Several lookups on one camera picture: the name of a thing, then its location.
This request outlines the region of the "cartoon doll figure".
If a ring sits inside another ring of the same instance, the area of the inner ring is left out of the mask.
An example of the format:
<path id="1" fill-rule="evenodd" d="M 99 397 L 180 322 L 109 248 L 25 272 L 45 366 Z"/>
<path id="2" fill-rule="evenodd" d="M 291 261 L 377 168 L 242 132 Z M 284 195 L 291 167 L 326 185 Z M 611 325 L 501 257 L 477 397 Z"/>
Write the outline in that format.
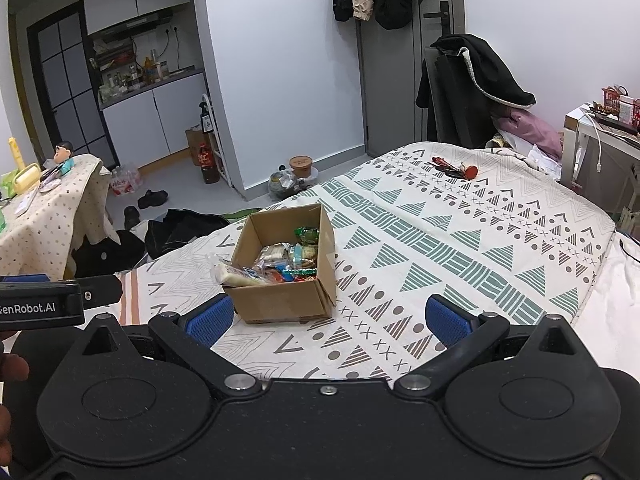
<path id="1" fill-rule="evenodd" d="M 74 148 L 73 144 L 68 141 L 62 141 L 54 150 L 52 160 L 49 162 L 46 171 L 43 173 L 43 177 L 50 177 L 51 174 L 55 176 L 65 176 L 72 170 L 74 166 Z"/>

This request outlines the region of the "patterned bed blanket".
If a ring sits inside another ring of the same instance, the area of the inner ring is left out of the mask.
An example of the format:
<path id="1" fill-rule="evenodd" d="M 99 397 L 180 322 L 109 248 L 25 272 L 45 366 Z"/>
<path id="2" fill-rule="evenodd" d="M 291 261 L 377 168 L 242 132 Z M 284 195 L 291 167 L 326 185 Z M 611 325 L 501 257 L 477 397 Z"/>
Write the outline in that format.
<path id="1" fill-rule="evenodd" d="M 441 157 L 475 166 L 446 176 Z M 589 200 L 511 155 L 421 142 L 398 148 L 283 202 L 320 204 L 335 240 L 337 304 L 325 320 L 234 321 L 215 351 L 262 379 L 393 380 L 442 345 L 424 321 L 439 294 L 474 313 L 534 325 L 574 320 L 615 236 Z"/>

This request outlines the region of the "orange biscuit snack pack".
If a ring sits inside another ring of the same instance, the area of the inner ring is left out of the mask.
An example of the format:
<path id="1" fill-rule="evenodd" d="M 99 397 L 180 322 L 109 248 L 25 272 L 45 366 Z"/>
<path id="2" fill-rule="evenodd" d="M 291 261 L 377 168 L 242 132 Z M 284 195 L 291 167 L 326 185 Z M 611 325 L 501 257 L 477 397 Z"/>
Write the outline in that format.
<path id="1" fill-rule="evenodd" d="M 287 266 L 290 261 L 291 245 L 288 243 L 277 243 L 263 247 L 253 263 L 253 269 L 264 272 L 277 266 Z"/>

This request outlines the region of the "water bottle pack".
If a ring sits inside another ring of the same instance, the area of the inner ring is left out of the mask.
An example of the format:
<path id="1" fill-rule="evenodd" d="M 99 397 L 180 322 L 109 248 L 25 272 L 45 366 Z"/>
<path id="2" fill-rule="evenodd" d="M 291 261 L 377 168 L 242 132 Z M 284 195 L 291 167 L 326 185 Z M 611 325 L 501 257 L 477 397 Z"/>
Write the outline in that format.
<path id="1" fill-rule="evenodd" d="M 117 166 L 111 171 L 110 190 L 114 196 L 123 196 L 137 191 L 142 185 L 142 175 L 135 166 Z"/>

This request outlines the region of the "white cake snack pack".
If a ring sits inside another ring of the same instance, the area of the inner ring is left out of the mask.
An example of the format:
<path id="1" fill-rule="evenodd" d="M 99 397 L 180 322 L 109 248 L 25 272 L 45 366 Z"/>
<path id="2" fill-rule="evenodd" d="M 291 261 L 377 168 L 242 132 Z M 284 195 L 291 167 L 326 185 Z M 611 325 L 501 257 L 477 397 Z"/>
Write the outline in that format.
<path id="1" fill-rule="evenodd" d="M 238 288 L 269 285 L 270 281 L 251 268 L 234 266 L 230 262 L 219 260 L 213 265 L 216 280 L 224 287 Z"/>

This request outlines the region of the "dotted cloth covered table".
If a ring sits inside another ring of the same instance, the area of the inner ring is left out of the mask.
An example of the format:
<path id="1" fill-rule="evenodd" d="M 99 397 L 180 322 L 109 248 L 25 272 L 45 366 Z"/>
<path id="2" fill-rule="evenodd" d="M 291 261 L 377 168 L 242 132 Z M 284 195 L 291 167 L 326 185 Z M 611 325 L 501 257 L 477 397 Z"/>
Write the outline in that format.
<path id="1" fill-rule="evenodd" d="M 83 242 L 96 244 L 107 237 L 119 241 L 106 210 L 111 173 L 90 154 L 77 155 L 74 161 L 61 184 L 37 194 L 21 216 L 15 214 L 18 197 L 2 209 L 2 275 L 44 274 L 57 281 L 75 269 L 72 251 Z"/>

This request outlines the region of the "round cookie snack pack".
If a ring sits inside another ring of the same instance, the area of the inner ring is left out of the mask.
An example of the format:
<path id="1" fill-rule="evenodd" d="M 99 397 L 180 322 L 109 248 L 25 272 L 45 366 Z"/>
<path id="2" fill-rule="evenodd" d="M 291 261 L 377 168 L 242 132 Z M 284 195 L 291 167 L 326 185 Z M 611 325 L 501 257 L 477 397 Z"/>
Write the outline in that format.
<path id="1" fill-rule="evenodd" d="M 318 246 L 295 244 L 288 251 L 293 269 L 315 269 L 317 267 Z"/>

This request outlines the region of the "green candy wrapper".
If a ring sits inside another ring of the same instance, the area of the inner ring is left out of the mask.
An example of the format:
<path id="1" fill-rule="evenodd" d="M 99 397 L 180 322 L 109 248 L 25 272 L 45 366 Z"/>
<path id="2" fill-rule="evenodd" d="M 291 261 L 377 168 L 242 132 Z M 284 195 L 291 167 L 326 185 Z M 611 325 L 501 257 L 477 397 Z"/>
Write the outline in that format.
<path id="1" fill-rule="evenodd" d="M 301 245 L 317 245 L 319 243 L 320 232 L 318 228 L 300 226 L 294 230 L 294 234 Z"/>

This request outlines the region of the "black clothes on floor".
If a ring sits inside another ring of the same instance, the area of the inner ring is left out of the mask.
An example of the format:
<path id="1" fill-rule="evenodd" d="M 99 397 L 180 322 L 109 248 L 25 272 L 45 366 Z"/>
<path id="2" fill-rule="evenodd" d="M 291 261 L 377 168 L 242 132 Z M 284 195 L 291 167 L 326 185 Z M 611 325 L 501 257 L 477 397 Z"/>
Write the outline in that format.
<path id="1" fill-rule="evenodd" d="M 143 240 L 131 231 L 116 232 L 118 242 L 105 237 L 90 244 L 85 238 L 72 251 L 75 278 L 114 274 L 135 268 L 144 257 L 152 260 L 186 246 L 196 238 L 225 228 L 229 220 L 218 214 L 169 209 L 162 220 L 150 220 Z"/>

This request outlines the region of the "black jacket on chair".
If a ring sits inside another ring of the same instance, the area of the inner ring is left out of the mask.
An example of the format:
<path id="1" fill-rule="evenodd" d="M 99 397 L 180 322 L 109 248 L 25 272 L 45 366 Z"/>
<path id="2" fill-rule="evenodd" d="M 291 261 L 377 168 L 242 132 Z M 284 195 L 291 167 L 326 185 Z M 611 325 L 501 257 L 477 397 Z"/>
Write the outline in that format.
<path id="1" fill-rule="evenodd" d="M 480 37 L 442 36 L 423 51 L 416 106 L 426 111 L 425 139 L 482 148 L 497 133 L 494 120 L 537 103 Z"/>

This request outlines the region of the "brown cardboard box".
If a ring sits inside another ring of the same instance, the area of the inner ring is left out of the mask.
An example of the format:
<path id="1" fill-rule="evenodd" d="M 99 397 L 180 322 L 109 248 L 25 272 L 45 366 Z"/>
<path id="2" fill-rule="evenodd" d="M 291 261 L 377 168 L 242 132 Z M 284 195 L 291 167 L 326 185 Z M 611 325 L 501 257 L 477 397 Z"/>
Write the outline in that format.
<path id="1" fill-rule="evenodd" d="M 320 204 L 268 210 L 245 221 L 213 274 L 244 322 L 328 318 L 336 305 L 334 231 Z"/>

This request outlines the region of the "black shoe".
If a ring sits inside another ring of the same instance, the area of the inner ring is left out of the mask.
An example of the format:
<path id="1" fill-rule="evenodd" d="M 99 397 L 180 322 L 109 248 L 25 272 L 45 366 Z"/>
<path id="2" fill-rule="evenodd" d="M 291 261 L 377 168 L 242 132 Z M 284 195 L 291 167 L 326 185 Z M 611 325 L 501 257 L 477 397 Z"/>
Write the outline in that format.
<path id="1" fill-rule="evenodd" d="M 132 230 L 141 222 L 140 211 L 135 206 L 127 206 L 124 209 L 124 228 L 127 231 Z"/>
<path id="2" fill-rule="evenodd" d="M 141 196 L 138 201 L 139 209 L 148 209 L 151 207 L 159 207 L 163 206 L 168 202 L 168 193 L 164 190 L 160 191 L 151 191 L 147 190 L 143 196 Z"/>

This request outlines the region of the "pink clothing pile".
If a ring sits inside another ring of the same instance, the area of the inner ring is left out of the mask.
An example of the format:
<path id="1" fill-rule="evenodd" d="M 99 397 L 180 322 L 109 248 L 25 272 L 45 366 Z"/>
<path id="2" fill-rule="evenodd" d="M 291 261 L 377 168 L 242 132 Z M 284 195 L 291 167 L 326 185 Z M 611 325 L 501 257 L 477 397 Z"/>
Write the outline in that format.
<path id="1" fill-rule="evenodd" d="M 495 112 L 492 121 L 498 130 L 537 145 L 557 162 L 561 159 L 563 141 L 560 134 L 548 122 L 528 110 L 504 106 Z"/>

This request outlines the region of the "grey door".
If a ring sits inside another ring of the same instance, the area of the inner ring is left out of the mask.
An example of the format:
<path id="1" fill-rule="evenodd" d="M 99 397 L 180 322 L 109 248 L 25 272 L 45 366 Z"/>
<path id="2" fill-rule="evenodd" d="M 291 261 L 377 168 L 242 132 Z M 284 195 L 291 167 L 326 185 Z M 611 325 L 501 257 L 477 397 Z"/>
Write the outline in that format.
<path id="1" fill-rule="evenodd" d="M 423 53 L 446 32 L 465 31 L 464 0 L 412 0 L 412 21 L 386 30 L 357 24 L 364 146 L 371 156 L 426 141 L 431 113 L 416 106 Z"/>

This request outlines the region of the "plastic bag on floor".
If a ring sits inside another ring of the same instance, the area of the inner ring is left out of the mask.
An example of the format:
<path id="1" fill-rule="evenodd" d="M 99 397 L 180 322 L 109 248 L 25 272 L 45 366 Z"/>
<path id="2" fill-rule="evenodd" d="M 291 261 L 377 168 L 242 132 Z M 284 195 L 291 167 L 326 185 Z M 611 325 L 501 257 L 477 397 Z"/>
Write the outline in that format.
<path id="1" fill-rule="evenodd" d="M 291 168 L 281 166 L 267 182 L 268 193 L 273 200 L 286 200 L 312 188 L 317 183 L 318 177 L 319 171 L 316 167 L 311 168 L 308 177 L 297 177 Z"/>

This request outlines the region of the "white desk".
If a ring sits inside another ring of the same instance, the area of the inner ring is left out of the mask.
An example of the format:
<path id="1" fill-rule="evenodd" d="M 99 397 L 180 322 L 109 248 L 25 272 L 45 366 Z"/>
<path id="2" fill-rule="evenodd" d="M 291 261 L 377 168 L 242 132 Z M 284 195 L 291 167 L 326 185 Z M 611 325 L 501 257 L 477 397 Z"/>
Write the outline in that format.
<path id="1" fill-rule="evenodd" d="M 639 137 L 603 125 L 587 103 L 564 118 L 560 182 L 616 221 L 639 212 Z"/>

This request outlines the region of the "brown lidded pot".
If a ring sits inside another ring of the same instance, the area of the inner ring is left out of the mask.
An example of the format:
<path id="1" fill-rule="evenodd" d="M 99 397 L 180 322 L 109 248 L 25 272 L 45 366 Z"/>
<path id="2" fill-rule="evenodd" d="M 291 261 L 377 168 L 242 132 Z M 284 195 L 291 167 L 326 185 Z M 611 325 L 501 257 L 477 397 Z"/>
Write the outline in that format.
<path id="1" fill-rule="evenodd" d="M 310 177 L 312 170 L 311 157 L 306 155 L 294 156 L 288 161 L 288 163 L 290 164 L 293 174 L 295 174 L 299 179 L 307 179 Z"/>

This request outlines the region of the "black spray bottle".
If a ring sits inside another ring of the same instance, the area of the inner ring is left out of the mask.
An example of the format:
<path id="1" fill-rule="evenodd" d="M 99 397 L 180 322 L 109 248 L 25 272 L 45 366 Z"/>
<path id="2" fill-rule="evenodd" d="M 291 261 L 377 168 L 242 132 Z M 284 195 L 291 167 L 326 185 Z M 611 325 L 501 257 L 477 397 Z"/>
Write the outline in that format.
<path id="1" fill-rule="evenodd" d="M 200 116 L 201 129 L 204 134 L 209 134 L 214 130 L 214 125 L 212 123 L 212 118 L 209 115 L 208 106 L 205 101 L 202 101 L 200 103 L 200 109 L 201 109 L 201 116 Z"/>

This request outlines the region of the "white kitchen cabinet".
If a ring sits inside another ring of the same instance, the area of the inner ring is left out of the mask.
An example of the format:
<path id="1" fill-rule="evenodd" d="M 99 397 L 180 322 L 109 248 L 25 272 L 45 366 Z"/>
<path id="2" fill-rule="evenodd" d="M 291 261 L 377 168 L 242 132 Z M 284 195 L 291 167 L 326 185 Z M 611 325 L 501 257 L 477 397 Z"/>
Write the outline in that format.
<path id="1" fill-rule="evenodd" d="M 185 150 L 186 130 L 200 123 L 204 74 L 152 84 L 102 110 L 118 161 L 137 169 Z"/>

